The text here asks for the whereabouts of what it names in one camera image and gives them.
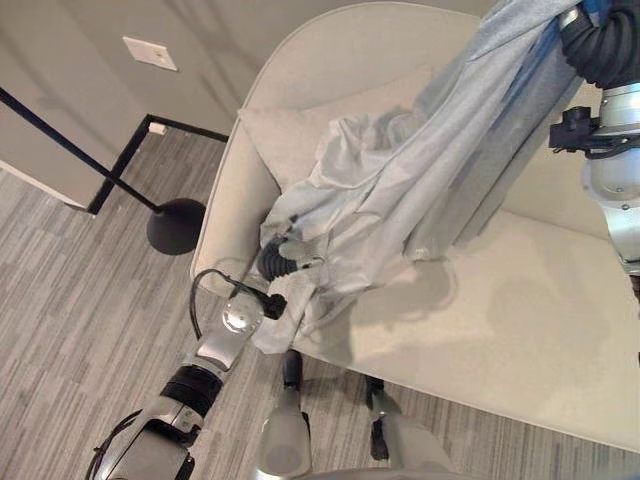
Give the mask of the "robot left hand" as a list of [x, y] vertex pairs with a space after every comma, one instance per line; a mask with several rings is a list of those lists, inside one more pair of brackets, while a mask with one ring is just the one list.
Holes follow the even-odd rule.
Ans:
[[324, 263], [311, 244], [288, 236], [274, 236], [261, 250], [257, 269], [267, 281], [310, 269]]

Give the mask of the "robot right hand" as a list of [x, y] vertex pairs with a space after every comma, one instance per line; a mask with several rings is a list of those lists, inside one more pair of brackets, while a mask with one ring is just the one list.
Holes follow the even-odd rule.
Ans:
[[607, 16], [594, 25], [581, 4], [560, 27], [562, 51], [577, 74], [608, 90], [639, 82], [639, 2], [611, 1]]

